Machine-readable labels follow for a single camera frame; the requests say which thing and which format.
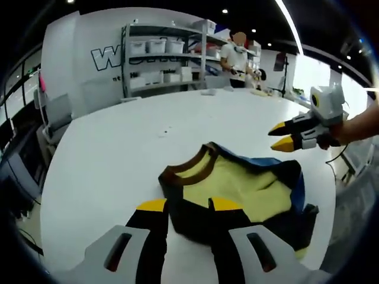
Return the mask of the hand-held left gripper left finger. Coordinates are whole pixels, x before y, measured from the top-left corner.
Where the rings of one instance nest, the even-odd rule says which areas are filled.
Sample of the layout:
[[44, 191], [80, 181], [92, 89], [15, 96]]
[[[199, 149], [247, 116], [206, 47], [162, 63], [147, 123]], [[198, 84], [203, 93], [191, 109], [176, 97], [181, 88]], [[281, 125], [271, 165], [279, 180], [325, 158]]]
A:
[[116, 225], [85, 249], [64, 272], [64, 283], [160, 283], [168, 235], [168, 204], [140, 204], [125, 226]]

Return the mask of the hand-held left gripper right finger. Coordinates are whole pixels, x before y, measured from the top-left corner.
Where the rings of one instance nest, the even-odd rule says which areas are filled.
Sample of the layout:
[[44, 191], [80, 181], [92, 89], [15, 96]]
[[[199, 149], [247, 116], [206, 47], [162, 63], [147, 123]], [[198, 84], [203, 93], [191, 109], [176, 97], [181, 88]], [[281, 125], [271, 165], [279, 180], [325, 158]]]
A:
[[294, 249], [263, 225], [248, 225], [241, 205], [224, 198], [208, 200], [211, 251], [219, 283], [327, 283], [331, 275], [310, 270]]

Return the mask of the person's right hand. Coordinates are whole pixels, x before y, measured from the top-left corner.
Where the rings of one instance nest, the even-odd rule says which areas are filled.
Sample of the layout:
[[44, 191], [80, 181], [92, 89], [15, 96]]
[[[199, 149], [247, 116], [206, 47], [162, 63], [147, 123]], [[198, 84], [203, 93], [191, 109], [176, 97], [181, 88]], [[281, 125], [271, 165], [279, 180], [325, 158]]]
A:
[[329, 147], [341, 146], [341, 143], [336, 138], [334, 138], [329, 131], [318, 135], [316, 141], [317, 145], [323, 150], [327, 150]]

